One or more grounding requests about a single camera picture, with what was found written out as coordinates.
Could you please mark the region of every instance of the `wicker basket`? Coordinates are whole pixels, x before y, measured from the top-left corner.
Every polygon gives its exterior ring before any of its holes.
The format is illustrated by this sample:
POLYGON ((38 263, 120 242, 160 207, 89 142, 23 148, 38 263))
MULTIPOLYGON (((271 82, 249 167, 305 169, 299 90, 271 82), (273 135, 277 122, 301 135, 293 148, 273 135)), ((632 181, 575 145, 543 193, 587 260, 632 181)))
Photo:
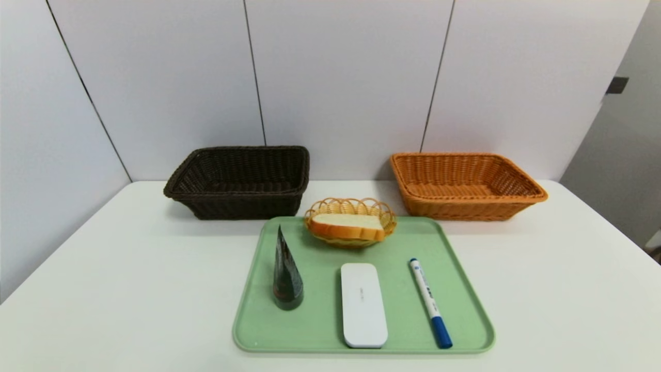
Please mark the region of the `wicker basket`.
POLYGON ((293 216, 308 182, 301 146, 215 147, 193 151, 163 193, 200 220, 266 220, 293 216))
MULTIPOLYGON (((381 226, 385 231, 385 236, 392 234, 397 226, 395 213, 390 210, 388 204, 382 203, 372 198, 362 200, 358 199, 335 199, 327 198, 318 201, 305 212, 305 227, 310 229, 310 222, 312 218, 321 213, 335 213, 335 214, 367 214, 378 216, 381 221, 381 226)), ((326 243, 346 249, 364 248, 377 243, 375 240, 362 240, 362 239, 328 239, 323 236, 314 235, 326 243)))
POLYGON ((395 154, 404 205, 437 220, 508 220, 548 195, 510 160, 494 154, 395 154))

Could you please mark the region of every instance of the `small round wicker basket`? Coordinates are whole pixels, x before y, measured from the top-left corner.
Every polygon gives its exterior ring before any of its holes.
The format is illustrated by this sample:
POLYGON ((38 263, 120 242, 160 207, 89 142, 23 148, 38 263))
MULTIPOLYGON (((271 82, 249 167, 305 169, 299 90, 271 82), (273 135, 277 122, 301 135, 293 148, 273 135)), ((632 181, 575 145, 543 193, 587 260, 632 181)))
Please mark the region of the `small round wicker basket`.
MULTIPOLYGON (((362 200, 358 199, 336 199, 336 198, 327 198, 322 201, 318 201, 310 207, 310 209, 305 212, 305 227, 310 230, 310 222, 312 218, 317 214, 321 213, 334 213, 334 214, 367 214, 372 216, 378 216, 381 221, 381 225, 385 231, 386 238, 388 235, 392 234, 395 231, 397 225, 397 220, 395 219, 395 213, 390 210, 390 207, 386 203, 382 203, 376 199, 366 198, 362 200)), ((338 238, 326 238, 324 236, 318 236, 315 234, 316 238, 325 241, 326 243, 345 249, 356 249, 364 248, 371 246, 372 244, 378 243, 375 240, 361 240, 361 239, 338 239, 338 238)))

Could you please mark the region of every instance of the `dark triangular package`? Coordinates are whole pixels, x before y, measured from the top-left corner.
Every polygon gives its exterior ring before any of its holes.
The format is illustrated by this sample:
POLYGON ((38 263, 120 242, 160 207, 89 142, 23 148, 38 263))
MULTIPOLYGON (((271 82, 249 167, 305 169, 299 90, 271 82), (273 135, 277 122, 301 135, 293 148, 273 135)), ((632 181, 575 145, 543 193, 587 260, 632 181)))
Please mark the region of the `dark triangular package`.
POLYGON ((273 271, 273 295, 282 310, 292 310, 303 301, 303 279, 287 246, 282 228, 278 227, 276 267, 273 271))

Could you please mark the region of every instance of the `panel seam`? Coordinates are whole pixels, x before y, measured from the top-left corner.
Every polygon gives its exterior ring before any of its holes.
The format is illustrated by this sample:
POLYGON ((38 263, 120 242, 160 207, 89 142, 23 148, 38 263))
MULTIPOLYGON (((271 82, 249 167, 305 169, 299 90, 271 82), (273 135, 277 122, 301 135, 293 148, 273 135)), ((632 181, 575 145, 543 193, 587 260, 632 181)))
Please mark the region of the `panel seam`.
POLYGON ((259 107, 259 119, 262 122, 262 135, 264 136, 264 146, 266 146, 266 129, 264 129, 264 115, 262 114, 262 100, 259 96, 259 84, 257 83, 257 68, 254 64, 254 52, 253 52, 253 39, 250 35, 250 22, 248 21, 248 5, 246 0, 243 0, 243 11, 246 15, 246 29, 248 30, 248 44, 250 45, 250 57, 253 61, 253 75, 254 75, 254 87, 257 91, 257 105, 259 107))
POLYGON ((101 128, 103 128, 103 131, 106 133, 106 137, 108 137, 108 141, 110 142, 110 145, 112 146, 112 149, 115 151, 115 155, 117 155, 117 159, 120 161, 120 164, 122 164, 122 168, 124 168, 124 172, 126 173, 126 177, 128 177, 129 182, 133 183, 133 179, 131 178, 131 175, 128 173, 128 170, 126 169, 126 166, 124 165, 124 161, 122 160, 122 157, 120 156, 120 153, 117 151, 117 147, 115 147, 115 143, 113 143, 112 138, 110 137, 110 134, 108 133, 108 130, 106 129, 106 125, 103 123, 103 120, 101 119, 101 116, 98 114, 97 106, 94 104, 94 101, 92 100, 92 96, 90 96, 90 94, 89 94, 89 90, 87 90, 87 86, 85 85, 85 82, 83 81, 83 77, 81 76, 80 71, 78 71, 78 66, 76 66, 76 63, 73 61, 73 56, 71 55, 71 51, 69 50, 69 46, 67 45, 67 42, 64 40, 64 35, 62 34, 62 30, 59 29, 58 20, 55 18, 55 14, 53 14, 53 9, 50 7, 50 2, 48 0, 46 0, 46 5, 48 6, 50 16, 53 18, 53 22, 55 22, 55 27, 57 28, 58 33, 59 33, 59 38, 62 40, 62 44, 64 44, 64 48, 67 50, 67 54, 69 54, 69 59, 71 60, 71 64, 73 65, 73 69, 75 69, 76 74, 78 75, 78 79, 80 79, 81 85, 83 86, 83 89, 85 90, 85 94, 87 95, 87 99, 89 100, 90 104, 92 105, 92 108, 94 109, 94 112, 97 115, 98 121, 101 123, 101 128))
POLYGON ((434 96, 436 96, 436 86, 438 85, 438 77, 441 74, 441 65, 443 64, 443 56, 446 54, 447 36, 450 34, 450 24, 452 23, 452 15, 454 14, 454 6, 457 0, 452 1, 452 8, 450 8, 450 17, 447 20, 446 37, 443 39, 443 48, 441 49, 441 58, 438 61, 438 70, 436 70, 436 80, 434 81, 434 90, 432 91, 432 99, 429 102, 429 111, 427 111, 427 120, 424 123, 424 131, 422 132, 422 142, 420 143, 420 151, 424 146, 424 138, 427 135, 427 127, 429 126, 429 118, 432 115, 432 107, 434 105, 434 96))

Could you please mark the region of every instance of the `whiteboard marker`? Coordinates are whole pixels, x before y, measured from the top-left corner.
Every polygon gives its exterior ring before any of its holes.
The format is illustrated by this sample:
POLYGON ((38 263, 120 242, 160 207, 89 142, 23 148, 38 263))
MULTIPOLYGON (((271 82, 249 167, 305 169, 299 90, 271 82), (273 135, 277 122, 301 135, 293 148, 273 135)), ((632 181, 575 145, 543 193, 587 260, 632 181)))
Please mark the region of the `whiteboard marker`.
POLYGON ((420 267, 420 262, 417 259, 412 258, 409 263, 413 273, 415 275, 415 281, 418 283, 418 288, 420 289, 420 294, 424 299, 424 304, 427 307, 427 313, 432 319, 432 327, 434 329, 434 334, 436 335, 436 341, 441 349, 449 349, 452 347, 452 340, 450 340, 450 335, 447 332, 446 325, 443 323, 443 318, 441 318, 441 312, 438 311, 438 306, 436 306, 436 301, 432 296, 432 290, 429 289, 429 283, 427 283, 427 278, 424 277, 424 272, 420 267))

